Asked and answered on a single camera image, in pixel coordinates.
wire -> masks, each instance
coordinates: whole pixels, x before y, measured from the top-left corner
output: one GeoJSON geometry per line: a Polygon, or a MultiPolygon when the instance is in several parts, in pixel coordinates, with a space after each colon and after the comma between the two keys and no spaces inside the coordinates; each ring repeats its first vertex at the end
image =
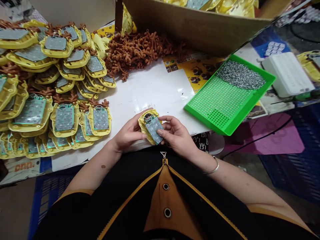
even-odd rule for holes
{"type": "Polygon", "coordinates": [[[307,41],[307,42],[320,43],[319,41],[307,39],[307,38],[304,38],[304,37],[298,35],[298,34],[293,30],[293,27],[292,27],[292,26],[293,26],[293,23],[290,24],[290,31],[291,31],[291,33],[292,33],[295,37],[300,38],[300,39],[302,39],[302,40],[304,40],[304,41],[307,41]]]}
{"type": "Polygon", "coordinates": [[[239,150],[242,149],[242,148],[245,148],[246,146],[250,145],[251,143],[254,143],[254,142],[256,142],[256,141],[258,141],[258,140],[260,140],[260,139],[262,139],[262,138],[268,137],[268,136],[270,136],[271,134],[275,134],[277,131],[279,131],[280,129],[284,128],[291,120],[292,120],[292,116],[291,116],[284,124],[282,124],[279,128],[277,128],[276,130],[272,131],[271,133],[268,133],[267,135],[265,135],[265,136],[263,136],[263,137],[261,137],[261,138],[258,138],[258,139],[256,139],[256,140],[253,140],[252,142],[249,142],[249,143],[247,143],[246,145],[244,145],[244,146],[242,146],[242,147],[240,147],[240,148],[238,148],[238,149],[236,149],[236,150],[233,150],[232,152],[227,153],[226,155],[224,155],[224,156],[221,158],[221,160],[223,160],[226,156],[230,155],[231,153],[234,153],[234,152],[236,152],[236,151],[239,151],[239,150]]]}

cardboard box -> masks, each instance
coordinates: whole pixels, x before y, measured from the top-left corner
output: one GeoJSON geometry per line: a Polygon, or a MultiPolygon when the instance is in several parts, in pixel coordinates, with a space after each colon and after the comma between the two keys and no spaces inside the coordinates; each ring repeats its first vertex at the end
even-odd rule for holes
{"type": "Polygon", "coordinates": [[[159,0],[123,0],[138,30],[167,33],[187,46],[226,57],[268,27],[292,0],[268,0],[259,18],[244,18],[197,11],[159,0]]]}

hand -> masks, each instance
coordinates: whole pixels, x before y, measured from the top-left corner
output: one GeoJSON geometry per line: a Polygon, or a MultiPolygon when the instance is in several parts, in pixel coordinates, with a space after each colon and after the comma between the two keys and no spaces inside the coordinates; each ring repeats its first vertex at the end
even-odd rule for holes
{"type": "Polygon", "coordinates": [[[116,152],[122,153],[124,149],[130,147],[135,141],[147,138],[147,135],[141,132],[138,119],[144,112],[150,109],[153,108],[148,108],[141,113],[136,114],[120,129],[117,135],[109,141],[116,152]]]}
{"type": "Polygon", "coordinates": [[[162,124],[164,130],[157,130],[157,133],[170,143],[172,149],[181,157],[188,160],[194,159],[199,149],[194,144],[188,130],[175,117],[162,116],[160,121],[166,121],[162,124]]]}

zipper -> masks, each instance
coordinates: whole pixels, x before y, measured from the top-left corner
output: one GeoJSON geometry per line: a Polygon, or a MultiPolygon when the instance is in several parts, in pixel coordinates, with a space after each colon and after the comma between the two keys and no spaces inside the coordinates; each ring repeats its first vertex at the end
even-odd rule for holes
{"type": "Polygon", "coordinates": [[[188,180],[186,180],[184,177],[182,177],[176,170],[174,170],[172,167],[168,165],[170,171],[176,175],[178,178],[180,178],[185,184],[187,184],[193,191],[195,191],[200,197],[202,197],[203,200],[205,200],[210,207],[212,207],[231,227],[233,227],[234,230],[239,233],[239,235],[243,238],[246,239],[246,236],[234,225],[203,193],[201,193],[195,186],[193,186],[188,180]]]}
{"type": "Polygon", "coordinates": [[[151,174],[149,177],[147,177],[142,183],[140,183],[140,185],[133,191],[133,193],[130,194],[130,196],[124,201],[123,204],[121,204],[121,206],[118,208],[118,210],[115,212],[115,214],[112,216],[112,218],[108,221],[107,225],[104,227],[104,229],[102,230],[102,232],[100,233],[100,235],[98,236],[98,240],[103,239],[104,235],[106,235],[107,231],[109,230],[109,228],[111,227],[111,225],[113,224],[114,220],[116,220],[116,218],[118,217],[118,215],[120,214],[120,212],[123,210],[123,208],[128,204],[128,202],[133,198],[133,196],[154,176],[156,176],[158,173],[161,172],[162,168],[164,165],[167,165],[167,159],[165,157],[166,152],[161,152],[161,154],[163,155],[163,159],[162,159],[162,166],[161,168],[159,168],[157,171],[155,171],[153,174],[151,174]]]}

floor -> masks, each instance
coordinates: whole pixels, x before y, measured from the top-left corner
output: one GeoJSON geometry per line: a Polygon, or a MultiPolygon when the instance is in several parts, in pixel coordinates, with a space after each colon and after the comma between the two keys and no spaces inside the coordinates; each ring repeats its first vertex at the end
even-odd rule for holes
{"type": "MultiPolygon", "coordinates": [[[[273,189],[307,223],[320,224],[320,206],[300,199],[285,191],[275,189],[259,157],[253,154],[234,153],[225,161],[247,169],[247,173],[273,189]]],[[[32,209],[35,178],[0,190],[0,236],[1,239],[27,239],[32,209]]]]}

